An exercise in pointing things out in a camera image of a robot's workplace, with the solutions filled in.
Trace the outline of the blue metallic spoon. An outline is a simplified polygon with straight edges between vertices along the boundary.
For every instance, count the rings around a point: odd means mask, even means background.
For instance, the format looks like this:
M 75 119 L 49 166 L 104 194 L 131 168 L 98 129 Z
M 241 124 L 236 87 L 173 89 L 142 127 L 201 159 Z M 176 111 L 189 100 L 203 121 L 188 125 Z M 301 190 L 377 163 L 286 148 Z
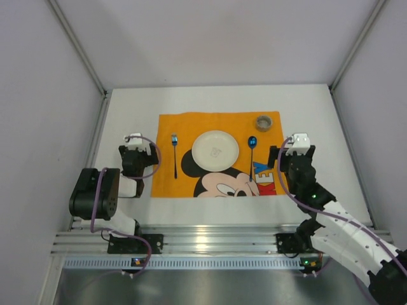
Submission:
M 248 138 L 248 146 L 251 149 L 251 160 L 250 160 L 250 172 L 249 172 L 249 181 L 252 182 L 253 177 L 252 177 L 252 171 L 253 171 L 253 153 L 254 153 L 254 148 L 257 146 L 258 140 L 254 135 L 251 135 Z

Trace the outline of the small speckled grey cup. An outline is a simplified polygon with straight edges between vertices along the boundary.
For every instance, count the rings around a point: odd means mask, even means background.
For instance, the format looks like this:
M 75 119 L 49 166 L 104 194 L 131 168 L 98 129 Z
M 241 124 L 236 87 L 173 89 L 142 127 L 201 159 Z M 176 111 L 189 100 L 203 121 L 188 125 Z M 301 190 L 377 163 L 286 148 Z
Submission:
M 256 129 L 259 132 L 267 132 L 271 129 L 273 120 L 267 115 L 260 115 L 256 118 Z

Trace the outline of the orange Mickey Mouse placemat cloth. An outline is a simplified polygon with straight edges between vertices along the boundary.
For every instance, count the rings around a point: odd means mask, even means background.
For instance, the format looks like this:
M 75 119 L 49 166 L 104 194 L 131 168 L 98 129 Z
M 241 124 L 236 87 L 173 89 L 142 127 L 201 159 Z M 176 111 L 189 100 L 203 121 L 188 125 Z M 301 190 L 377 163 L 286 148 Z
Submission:
M 256 129 L 256 118 L 260 115 L 267 115 L 273 120 L 267 132 Z M 212 130 L 229 133 L 240 149 L 235 164 L 222 172 L 203 170 L 194 162 L 191 154 L 197 137 Z M 174 178 L 173 133 L 178 138 L 177 179 Z M 248 146 L 251 135 L 258 140 L 253 153 L 252 182 L 249 181 L 251 149 Z M 280 147 L 283 141 L 280 114 L 277 111 L 162 114 L 156 140 L 161 152 L 161 165 L 153 175 L 151 197 L 214 198 L 284 194 L 277 171 L 267 165 L 270 146 Z

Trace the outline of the blue metallic fork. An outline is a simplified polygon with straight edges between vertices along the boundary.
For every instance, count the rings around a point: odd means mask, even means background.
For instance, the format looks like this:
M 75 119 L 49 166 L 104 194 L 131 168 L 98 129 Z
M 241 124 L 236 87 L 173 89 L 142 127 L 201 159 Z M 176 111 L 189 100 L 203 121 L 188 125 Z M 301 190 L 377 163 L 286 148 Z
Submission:
M 177 147 L 177 144 L 178 144 L 178 138 L 177 138 L 177 135 L 175 133 L 173 133 L 171 135 L 171 142 L 172 142 L 173 152 L 174 152 L 174 178 L 177 179 L 178 175 L 177 175 L 176 147 Z

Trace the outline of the cream ceramic plate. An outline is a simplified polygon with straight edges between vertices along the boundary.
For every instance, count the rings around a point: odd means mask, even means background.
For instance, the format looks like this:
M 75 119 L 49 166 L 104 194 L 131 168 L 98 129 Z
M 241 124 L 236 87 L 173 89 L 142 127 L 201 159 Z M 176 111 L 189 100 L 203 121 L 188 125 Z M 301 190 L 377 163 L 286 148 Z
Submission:
M 235 138 L 220 130 L 199 135 L 191 148 L 194 162 L 208 172 L 222 172 L 229 169 L 237 161 L 239 152 Z

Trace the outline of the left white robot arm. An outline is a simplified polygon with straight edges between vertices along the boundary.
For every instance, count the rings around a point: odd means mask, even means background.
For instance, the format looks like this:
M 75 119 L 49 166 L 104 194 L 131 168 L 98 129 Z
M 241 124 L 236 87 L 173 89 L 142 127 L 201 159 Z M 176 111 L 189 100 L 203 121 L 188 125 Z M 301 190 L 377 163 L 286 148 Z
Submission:
M 91 232 L 106 230 L 121 238 L 141 236 L 139 223 L 119 207 L 120 198 L 139 198 L 144 190 L 144 171 L 159 164 L 157 148 L 119 146 L 122 168 L 82 169 L 69 199 L 73 217 L 90 221 Z

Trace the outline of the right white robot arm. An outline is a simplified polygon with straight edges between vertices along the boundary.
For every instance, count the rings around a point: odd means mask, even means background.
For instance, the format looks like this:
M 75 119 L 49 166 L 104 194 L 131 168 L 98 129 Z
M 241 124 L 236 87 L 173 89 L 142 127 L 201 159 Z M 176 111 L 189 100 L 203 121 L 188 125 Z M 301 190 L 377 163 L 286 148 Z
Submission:
M 380 238 L 353 217 L 316 181 L 315 146 L 271 146 L 268 167 L 275 169 L 285 194 L 309 219 L 294 234 L 303 251 L 322 252 L 349 270 L 377 304 L 406 304 L 406 251 Z

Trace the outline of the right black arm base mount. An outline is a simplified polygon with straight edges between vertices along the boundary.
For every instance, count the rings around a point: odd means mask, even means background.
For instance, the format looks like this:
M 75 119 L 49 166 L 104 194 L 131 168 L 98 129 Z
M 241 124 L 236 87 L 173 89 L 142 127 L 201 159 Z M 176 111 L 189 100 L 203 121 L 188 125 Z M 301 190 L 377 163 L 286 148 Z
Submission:
M 288 258 L 296 258 L 300 254 L 314 253 L 310 245 L 297 236 L 296 233 L 277 233 L 275 235 L 277 253 Z

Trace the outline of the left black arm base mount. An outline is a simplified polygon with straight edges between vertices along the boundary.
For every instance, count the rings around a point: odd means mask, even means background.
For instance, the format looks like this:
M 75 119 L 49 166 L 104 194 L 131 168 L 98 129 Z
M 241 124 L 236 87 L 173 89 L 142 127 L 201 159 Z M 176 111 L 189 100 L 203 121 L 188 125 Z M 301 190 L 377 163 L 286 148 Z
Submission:
M 143 234 L 141 236 L 151 246 L 152 254 L 160 254 L 163 250 L 162 234 Z M 115 237 L 113 235 L 109 238 L 109 245 L 107 248 L 108 254 L 147 254 L 147 245 L 140 240 L 133 238 Z

